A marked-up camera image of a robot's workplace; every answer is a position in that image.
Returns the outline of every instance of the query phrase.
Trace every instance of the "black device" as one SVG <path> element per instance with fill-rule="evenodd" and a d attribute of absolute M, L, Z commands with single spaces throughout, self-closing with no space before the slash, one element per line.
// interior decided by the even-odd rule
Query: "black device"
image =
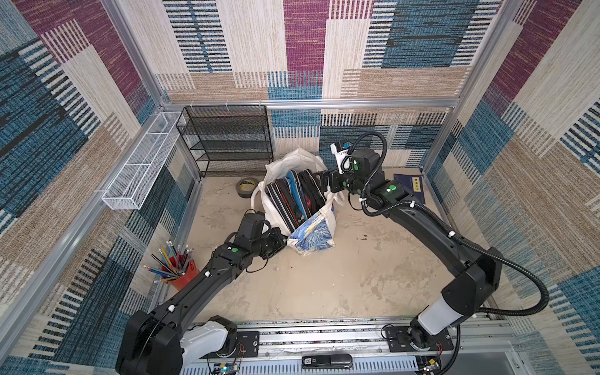
<path fill-rule="evenodd" d="M 310 370 L 325 368 L 351 368 L 352 356 L 349 354 L 307 355 L 302 357 L 302 368 Z"/>

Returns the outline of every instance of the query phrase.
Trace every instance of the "yellow label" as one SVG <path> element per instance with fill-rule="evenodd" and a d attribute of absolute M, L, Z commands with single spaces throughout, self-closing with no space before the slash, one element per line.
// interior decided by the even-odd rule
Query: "yellow label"
<path fill-rule="evenodd" d="M 418 177 L 413 177 L 413 191 L 421 191 L 421 184 Z"/>

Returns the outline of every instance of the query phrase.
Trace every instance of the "black metal mesh shelf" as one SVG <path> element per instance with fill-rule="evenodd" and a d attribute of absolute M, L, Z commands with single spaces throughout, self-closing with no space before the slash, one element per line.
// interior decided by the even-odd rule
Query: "black metal mesh shelf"
<path fill-rule="evenodd" d="M 204 154 L 196 161 L 225 161 L 225 160 L 269 160 L 268 152 L 212 152 L 210 158 Z"/>
<path fill-rule="evenodd" d="M 265 106 L 188 106 L 181 115 L 177 129 L 204 176 L 266 173 L 273 147 Z"/>

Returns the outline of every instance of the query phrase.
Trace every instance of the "cable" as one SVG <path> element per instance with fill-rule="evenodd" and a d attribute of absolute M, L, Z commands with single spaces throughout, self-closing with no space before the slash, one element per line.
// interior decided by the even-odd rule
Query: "cable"
<path fill-rule="evenodd" d="M 377 173 L 377 171 L 379 170 L 379 168 L 381 167 L 381 165 L 383 164 L 383 160 L 385 159 L 385 155 L 387 154 L 388 151 L 388 143 L 385 139 L 385 137 L 376 131 L 368 131 L 366 133 L 364 133 L 363 135 L 361 135 L 360 137 L 358 137 L 358 139 L 356 140 L 356 142 L 350 147 L 348 153 L 351 154 L 355 147 L 357 146 L 357 144 L 364 138 L 367 136 L 376 136 L 378 137 L 381 142 L 382 142 L 382 151 L 381 151 L 381 157 L 379 158 L 379 160 L 377 161 L 377 164 L 375 165 L 375 167 L 373 168 L 373 170 L 371 171 L 371 174 L 369 175 L 369 177 L 365 180 L 365 184 L 363 186 L 363 189 L 361 191 L 361 208 L 363 210 L 363 212 L 367 215 L 367 216 L 371 216 L 371 217 L 375 217 L 375 216 L 379 216 L 382 213 L 395 208 L 395 207 L 399 207 L 399 206 L 407 206 L 407 205 L 412 205 L 413 207 L 417 207 L 418 209 L 421 209 L 423 211 L 425 211 L 425 213 L 427 215 L 429 215 L 446 233 L 449 233 L 450 231 L 452 231 L 452 227 L 449 226 L 448 224 L 446 224 L 441 218 L 439 218 L 432 210 L 430 210 L 429 208 L 425 207 L 424 205 L 420 204 L 420 203 L 416 203 L 414 201 L 401 201 L 401 202 L 397 202 L 393 205 L 389 205 L 387 207 L 384 207 L 380 210 L 377 210 L 375 212 L 370 212 L 369 210 L 367 210 L 367 201 L 366 201 L 366 197 L 367 197 L 367 188 L 369 186 L 369 182 L 371 182 L 371 178 L 373 178 L 373 176 Z M 526 269 L 525 267 L 522 267 L 521 265 L 508 260 L 502 256 L 497 256 L 494 254 L 491 254 L 487 251 L 485 251 L 481 246 L 472 243 L 471 241 L 469 241 L 468 239 L 466 239 L 465 237 L 462 237 L 459 234 L 455 234 L 452 237 L 457 243 L 459 243 L 460 245 L 463 245 L 473 251 L 478 252 L 479 254 L 483 254 L 486 255 L 494 260 L 497 260 L 498 262 L 509 266 L 510 268 L 518 271 L 519 273 L 523 274 L 525 277 L 527 277 L 529 280 L 531 280 L 536 287 L 538 287 L 539 289 L 539 301 L 536 305 L 530 307 L 530 308 L 526 308 L 523 310 L 502 310 L 502 309 L 498 309 L 498 308 L 488 308 L 488 307 L 481 307 L 479 309 L 477 309 L 476 312 L 478 313 L 487 313 L 487 314 L 498 314 L 498 315 L 506 315 L 506 316 L 528 316 L 528 315 L 533 315 L 536 314 L 540 311 L 542 311 L 543 309 L 546 308 L 546 306 L 548 305 L 548 302 L 550 301 L 550 294 L 548 293 L 548 289 L 546 288 L 546 285 L 544 284 L 544 282 L 542 280 L 540 280 L 534 273 L 532 273 L 531 271 L 529 271 L 528 269 Z"/>
<path fill-rule="evenodd" d="M 459 350 L 460 350 L 460 324 L 456 326 L 456 343 L 454 344 L 454 351 L 452 352 L 452 357 L 450 357 L 450 361 L 448 361 L 448 364 L 446 365 L 446 367 L 441 369 L 440 372 L 437 373 L 437 375 L 444 375 L 448 370 L 450 370 L 452 365 L 454 365 L 454 361 L 456 361 L 456 357 L 458 356 Z"/>
<path fill-rule="evenodd" d="M 140 356 L 137 358 L 137 363 L 136 363 L 136 367 L 135 367 L 134 372 L 137 372 L 137 367 L 140 365 L 140 361 L 142 360 L 142 355 L 144 354 L 144 349 L 146 349 L 146 345 L 148 345 L 148 341 L 150 341 L 150 338 L 152 337 L 152 334 L 156 330 L 156 327 L 158 327 L 158 325 L 160 324 L 160 322 L 162 322 L 163 319 L 164 319 L 164 317 L 166 317 L 167 314 L 169 314 L 169 313 L 170 313 L 170 311 L 167 310 L 167 312 L 163 315 L 163 317 L 160 318 L 160 320 L 156 322 L 156 325 L 154 326 L 154 328 L 152 328 L 152 331 L 150 331 L 150 334 L 148 335 L 148 338 L 146 339 L 146 342 L 144 343 L 144 346 L 142 346 L 142 351 L 140 352 Z"/>
<path fill-rule="evenodd" d="M 440 352 L 437 354 L 437 362 L 440 364 L 440 369 L 442 368 L 442 352 L 444 351 L 444 345 L 441 342 L 436 342 L 437 348 Z"/>
<path fill-rule="evenodd" d="M 403 200 L 401 202 L 395 203 L 388 207 L 382 208 L 379 211 L 369 212 L 368 215 L 369 216 L 377 216 L 377 215 L 380 215 L 381 212 L 385 212 L 394 207 L 408 206 L 411 204 L 413 204 L 411 201 Z M 416 203 L 416 202 L 414 203 L 414 207 L 424 211 L 427 215 L 429 215 L 445 232 L 449 233 L 450 231 L 452 231 L 452 227 L 449 226 L 448 224 L 446 224 L 440 217 L 438 217 L 429 208 L 425 207 L 424 205 L 422 205 L 420 203 Z M 488 251 L 484 250 L 481 246 L 472 243 L 471 241 L 469 241 L 465 237 L 459 235 L 458 233 L 456 233 L 452 238 L 458 244 L 463 245 L 473 251 L 476 251 L 479 254 L 483 254 L 494 260 L 497 260 L 498 262 L 518 271 L 519 273 L 521 273 L 525 277 L 527 277 L 529 280 L 531 280 L 535 284 L 535 286 L 538 287 L 538 289 L 539 289 L 540 296 L 539 296 L 538 303 L 529 308 L 525 308 L 523 310 L 503 310 L 503 309 L 498 309 L 498 308 L 480 307 L 479 309 L 477 309 L 477 311 L 476 311 L 477 313 L 497 314 L 497 315 L 505 315 L 505 316 L 528 316 L 528 315 L 537 314 L 538 312 L 540 312 L 546 308 L 546 306 L 548 305 L 548 302 L 550 301 L 550 294 L 548 293 L 548 288 L 546 288 L 546 285 L 544 284 L 544 282 L 542 280 L 540 280 L 533 272 L 529 271 L 525 267 L 522 267 L 521 265 L 519 265 L 511 260 L 508 260 L 502 256 L 497 256 L 495 254 L 489 253 Z"/>
<path fill-rule="evenodd" d="M 263 269 L 264 267 L 266 267 L 266 264 L 267 264 L 267 263 L 269 263 L 269 258 L 267 258 L 267 260 L 266 260 L 266 262 L 265 262 L 265 265 L 264 265 L 264 266 L 262 266 L 261 268 L 259 268 L 259 269 L 255 270 L 255 271 L 248 271 L 248 267 L 246 267 L 246 272 L 247 272 L 247 273 L 249 273 L 249 274 L 253 274 L 253 273 L 255 273 L 255 272 L 259 272 L 261 269 Z"/>
<path fill-rule="evenodd" d="M 352 207 L 352 209 L 354 211 L 362 211 L 360 208 L 354 208 L 354 206 L 352 205 L 352 201 L 350 200 L 350 192 L 348 192 L 348 203 L 350 204 L 350 207 Z"/>
<path fill-rule="evenodd" d="M 379 330 L 379 334 L 381 335 L 381 337 L 382 337 L 382 338 L 383 338 L 385 341 L 394 341 L 394 340 L 395 340 L 393 337 L 385 337 L 385 336 L 383 335 L 383 330 L 384 330 L 386 327 L 393 327 L 393 326 L 394 326 L 393 324 L 386 324 L 386 325 L 384 325 L 383 327 L 381 327 L 381 329 Z"/>

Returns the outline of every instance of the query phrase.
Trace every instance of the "concrete floor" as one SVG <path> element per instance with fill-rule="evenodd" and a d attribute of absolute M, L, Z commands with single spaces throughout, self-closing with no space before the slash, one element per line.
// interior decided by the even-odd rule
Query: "concrete floor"
<path fill-rule="evenodd" d="M 388 169 L 418 174 L 416 169 Z M 207 178 L 188 244 L 199 268 L 236 231 L 250 200 L 235 191 L 239 178 Z M 358 203 L 353 196 L 353 204 Z M 427 206 L 437 212 L 425 187 Z M 260 196 L 257 197 L 260 209 Z M 265 269 L 242 273 L 199 314 L 233 321 L 320 317 L 414 316 L 452 279 L 442 263 L 407 230 L 383 216 L 335 205 L 336 246 L 300 256 L 287 247 Z M 262 267 L 255 258 L 250 270 Z"/>

